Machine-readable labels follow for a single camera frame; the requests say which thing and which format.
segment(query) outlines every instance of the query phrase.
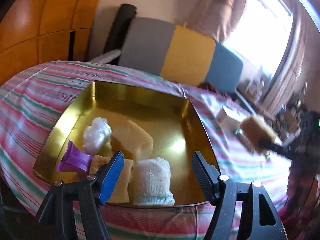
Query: metal tray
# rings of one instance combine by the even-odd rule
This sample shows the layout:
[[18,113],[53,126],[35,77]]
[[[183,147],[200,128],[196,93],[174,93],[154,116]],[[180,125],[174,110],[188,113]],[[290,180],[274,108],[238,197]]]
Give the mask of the metal tray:
[[[46,182],[57,179],[79,181],[74,172],[56,172],[68,140],[83,150],[82,135],[95,117],[104,117],[114,130],[128,119],[153,137],[151,158],[166,159],[171,167],[170,190],[176,205],[205,201],[191,168],[191,155],[201,151],[209,164],[216,166],[208,136],[194,107],[185,98],[129,85],[93,81],[62,114],[48,136],[34,165],[34,173]],[[99,152],[111,156],[110,143]]]

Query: curtain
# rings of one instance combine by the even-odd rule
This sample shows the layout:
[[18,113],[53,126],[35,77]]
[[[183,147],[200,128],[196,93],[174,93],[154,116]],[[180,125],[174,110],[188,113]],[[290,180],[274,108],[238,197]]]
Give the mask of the curtain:
[[298,72],[300,68],[303,68],[307,39],[306,19],[308,14],[299,5],[296,15],[297,24],[287,61],[262,103],[262,108],[273,116],[279,112],[282,105],[288,102],[293,92],[293,87],[297,82]]
[[247,0],[199,0],[185,26],[218,42],[236,28]]

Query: table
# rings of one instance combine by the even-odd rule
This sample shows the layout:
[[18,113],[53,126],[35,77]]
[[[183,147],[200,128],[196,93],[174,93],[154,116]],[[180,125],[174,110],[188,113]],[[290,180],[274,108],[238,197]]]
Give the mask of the table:
[[[33,215],[50,187],[33,174],[35,160],[63,111],[92,80],[141,86],[188,98],[206,129],[221,173],[238,182],[261,181],[275,207],[279,210],[284,205],[290,161],[271,154],[271,161],[267,162],[264,156],[250,154],[234,134],[221,129],[215,115],[223,105],[244,111],[230,99],[124,67],[55,61],[24,70],[0,88],[1,176]],[[84,239],[78,203],[74,208],[78,235]],[[113,239],[195,239],[204,236],[214,207],[202,203],[142,210],[105,205],[101,210]],[[236,237],[240,214],[241,203],[237,203],[231,238]]]

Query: bright window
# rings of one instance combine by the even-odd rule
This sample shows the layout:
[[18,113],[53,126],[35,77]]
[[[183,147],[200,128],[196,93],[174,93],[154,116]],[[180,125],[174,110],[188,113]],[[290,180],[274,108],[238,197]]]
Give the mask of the bright window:
[[273,76],[291,27],[292,14],[279,0],[248,0],[237,28],[224,45]]

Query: purple wrapper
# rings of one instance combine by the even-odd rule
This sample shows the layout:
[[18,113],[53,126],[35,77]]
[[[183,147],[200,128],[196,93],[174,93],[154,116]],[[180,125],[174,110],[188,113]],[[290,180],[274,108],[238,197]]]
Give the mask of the purple wrapper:
[[72,141],[68,141],[67,151],[58,163],[56,171],[88,173],[93,156],[80,151]]

